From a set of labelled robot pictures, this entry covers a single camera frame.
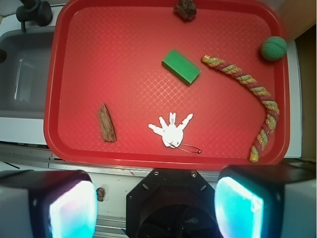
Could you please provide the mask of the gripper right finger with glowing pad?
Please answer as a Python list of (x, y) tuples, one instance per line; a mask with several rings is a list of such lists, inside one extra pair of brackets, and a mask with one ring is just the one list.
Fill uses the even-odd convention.
[(216, 183), (214, 207), (225, 238), (315, 238), (316, 167), (227, 166)]

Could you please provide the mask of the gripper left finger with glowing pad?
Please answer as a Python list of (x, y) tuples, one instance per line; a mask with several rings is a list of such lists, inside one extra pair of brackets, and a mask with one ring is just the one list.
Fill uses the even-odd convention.
[(2, 238), (91, 238), (97, 213), (97, 189), (85, 171), (0, 173)]

